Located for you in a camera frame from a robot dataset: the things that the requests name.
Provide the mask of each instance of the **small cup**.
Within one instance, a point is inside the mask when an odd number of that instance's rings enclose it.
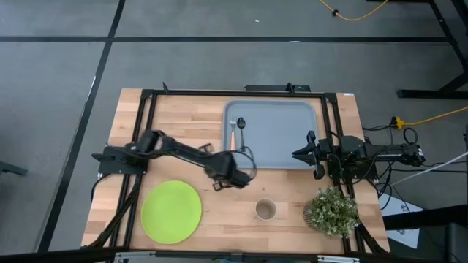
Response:
[[[276,205],[271,199],[262,198],[258,200],[257,205],[255,205],[255,212],[258,218],[269,221],[276,215]]]

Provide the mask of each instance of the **desk leg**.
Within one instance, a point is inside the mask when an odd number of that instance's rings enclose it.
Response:
[[[12,173],[17,174],[17,175],[26,175],[28,170],[17,167],[17,166],[12,165],[12,164],[7,164],[7,163],[5,163],[3,161],[0,161],[0,173],[1,172],[12,172]]]
[[[456,205],[420,212],[384,216],[383,223],[387,230],[416,229],[422,226],[444,226],[449,223],[457,223],[466,226],[468,224],[467,206],[468,205]]]

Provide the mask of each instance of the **table leg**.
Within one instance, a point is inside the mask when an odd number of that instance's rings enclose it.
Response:
[[[17,167],[17,166],[12,165],[12,164],[5,163],[3,161],[0,161],[0,173],[1,172],[12,172],[12,173],[17,174],[17,175],[26,175],[28,170]]]

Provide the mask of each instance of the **yellow cable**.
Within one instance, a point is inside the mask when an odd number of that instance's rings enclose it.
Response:
[[[444,113],[444,114],[441,114],[441,115],[437,115],[437,116],[435,116],[435,117],[432,117],[432,118],[429,118],[429,119],[426,119],[426,120],[416,121],[416,122],[414,122],[414,123],[405,123],[404,121],[402,121],[402,126],[414,126],[414,125],[426,123],[426,122],[428,122],[428,121],[433,121],[433,120],[435,120],[435,119],[438,119],[438,118],[441,118],[441,117],[445,117],[445,116],[450,115],[450,114],[459,113],[459,112],[464,111],[464,110],[468,110],[468,106],[463,107],[463,108],[458,109],[458,110],[451,111],[451,112],[449,112],[449,113]]]
[[[322,4],[324,4],[331,12],[334,11],[333,8],[331,8],[327,3],[325,3],[323,0],[319,0],[320,2],[322,2]],[[361,16],[360,18],[346,18],[342,15],[340,15],[338,12],[336,13],[336,16],[338,16],[339,18],[341,19],[344,19],[346,21],[351,21],[351,22],[354,22],[354,21],[359,21],[359,20],[362,20],[364,18],[367,18],[368,16],[374,14],[377,10],[380,9],[380,7],[383,7],[384,4],[387,4],[388,0],[385,0],[383,3],[381,3],[381,5],[379,5],[376,9],[372,10],[370,13],[366,14],[366,15],[363,15]]]

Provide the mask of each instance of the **round plate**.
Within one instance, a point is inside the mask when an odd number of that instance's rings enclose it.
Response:
[[[162,244],[188,238],[200,223],[202,203],[193,187],[181,181],[158,185],[141,208],[141,223],[146,234]]]

